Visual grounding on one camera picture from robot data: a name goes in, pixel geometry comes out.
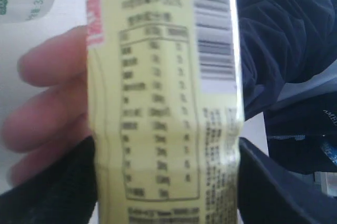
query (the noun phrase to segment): finger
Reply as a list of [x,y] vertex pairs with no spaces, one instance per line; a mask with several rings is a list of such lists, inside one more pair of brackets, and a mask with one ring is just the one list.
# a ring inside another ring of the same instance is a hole
[[86,27],[76,27],[23,55],[18,71],[34,86],[52,86],[86,69]]
[[44,171],[65,154],[70,152],[78,143],[90,136],[85,116],[66,127],[65,131],[54,140],[31,152],[19,163],[14,165],[7,179],[10,184],[17,186]]
[[28,152],[45,143],[87,111],[86,75],[30,99],[3,124],[5,145]]

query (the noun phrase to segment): nutrition facts table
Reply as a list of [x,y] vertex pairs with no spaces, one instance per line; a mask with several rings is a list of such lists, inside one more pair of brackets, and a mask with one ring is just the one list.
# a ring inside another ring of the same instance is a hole
[[127,198],[198,199],[199,123],[188,29],[142,25],[121,31],[120,46]]

